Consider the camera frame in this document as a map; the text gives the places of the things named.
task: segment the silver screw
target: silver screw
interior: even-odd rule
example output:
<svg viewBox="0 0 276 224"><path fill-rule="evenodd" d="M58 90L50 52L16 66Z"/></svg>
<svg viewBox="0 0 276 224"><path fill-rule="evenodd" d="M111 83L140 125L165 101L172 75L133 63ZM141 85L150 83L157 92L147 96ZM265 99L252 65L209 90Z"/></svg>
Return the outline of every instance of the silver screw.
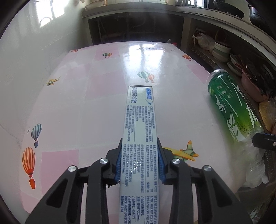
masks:
<svg viewBox="0 0 276 224"><path fill-rule="evenodd" d="M204 166L203 169L205 171L211 171L212 170L212 168L210 166L208 166L208 165Z"/></svg>
<svg viewBox="0 0 276 224"><path fill-rule="evenodd" d="M77 169L77 167L75 167L75 166L69 166L68 167L69 172L74 172L76 169Z"/></svg>
<svg viewBox="0 0 276 224"><path fill-rule="evenodd" d="M180 163L180 159L174 158L174 159L172 159L172 163L173 164L179 164Z"/></svg>
<svg viewBox="0 0 276 224"><path fill-rule="evenodd" d="M108 163L108 159L107 158L101 158L100 159L100 163L101 164L107 164Z"/></svg>

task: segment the wall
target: wall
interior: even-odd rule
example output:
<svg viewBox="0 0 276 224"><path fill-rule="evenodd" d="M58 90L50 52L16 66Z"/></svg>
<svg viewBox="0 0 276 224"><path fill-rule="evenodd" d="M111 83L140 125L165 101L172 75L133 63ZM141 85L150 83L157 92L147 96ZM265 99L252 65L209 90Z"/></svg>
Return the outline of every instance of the wall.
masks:
<svg viewBox="0 0 276 224"><path fill-rule="evenodd" d="M248 2L246 0L225 0L225 2L241 10L244 13L243 19L246 20L247 22L250 22L249 7L248 7Z"/></svg>
<svg viewBox="0 0 276 224"><path fill-rule="evenodd" d="M41 27L39 19L51 17L42 4L31 0L0 39L0 193L21 223L28 216L21 205L18 180L27 119L40 90L62 58L72 49L87 46L80 15L87 2L54 0L56 18Z"/></svg>

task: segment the shelf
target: shelf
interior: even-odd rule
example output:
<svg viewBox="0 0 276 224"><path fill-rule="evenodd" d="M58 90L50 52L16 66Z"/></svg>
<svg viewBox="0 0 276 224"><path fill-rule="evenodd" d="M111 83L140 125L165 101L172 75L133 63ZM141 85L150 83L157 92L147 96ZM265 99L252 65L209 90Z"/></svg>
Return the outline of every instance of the shelf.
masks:
<svg viewBox="0 0 276 224"><path fill-rule="evenodd" d="M224 69L226 70L236 81L236 83L238 84L241 92L243 93L243 95L246 98L246 102L249 105L249 107L252 109L253 113L255 114L255 116L259 119L259 121L261 122L262 127L264 128L264 131L266 133L268 133L267 129L265 128L264 122L262 120L262 117L260 115L259 112L259 103L257 103L256 101L254 101L249 95L248 93L245 91L245 89L242 86L242 79L241 77L237 76L235 73L233 73L229 67L227 66L227 63L224 62L220 62L219 60L215 59L215 57L210 54L208 51L203 50L202 48L200 48L199 46L190 46L190 50L192 52L194 52L196 55L198 55L201 59L203 59L212 69Z"/></svg>

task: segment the white box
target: white box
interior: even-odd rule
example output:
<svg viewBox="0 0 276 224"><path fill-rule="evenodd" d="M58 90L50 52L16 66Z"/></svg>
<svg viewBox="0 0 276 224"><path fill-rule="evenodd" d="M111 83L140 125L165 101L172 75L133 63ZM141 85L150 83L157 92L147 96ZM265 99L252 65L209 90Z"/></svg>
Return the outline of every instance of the white box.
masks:
<svg viewBox="0 0 276 224"><path fill-rule="evenodd" d="M158 224L158 151L153 91L130 86L122 143L119 224Z"/></svg>

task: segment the table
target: table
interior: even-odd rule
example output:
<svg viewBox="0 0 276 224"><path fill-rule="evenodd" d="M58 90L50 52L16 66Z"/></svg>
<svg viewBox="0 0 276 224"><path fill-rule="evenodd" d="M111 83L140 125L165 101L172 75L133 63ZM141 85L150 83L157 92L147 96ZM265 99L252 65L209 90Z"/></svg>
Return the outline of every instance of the table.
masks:
<svg viewBox="0 0 276 224"><path fill-rule="evenodd" d="M148 78L141 78L142 72ZM236 192L245 181L245 164L239 151L233 150L227 125L209 96L208 75L172 44L119 42L70 51L43 87L27 122L22 156L28 168L34 169L31 175L26 174L19 161L24 209L31 212L70 165L89 166L118 146L123 136L127 87L131 85L153 87L162 146L186 149L191 140L199 156L186 162L197 168L212 166ZM28 147L31 149L24 157ZM35 189L30 179L35 180ZM197 220L195 191L193 194ZM118 196L119 185L107 188L111 224L118 223ZM171 196L172 186L161 184L159 223L168 223Z"/></svg>

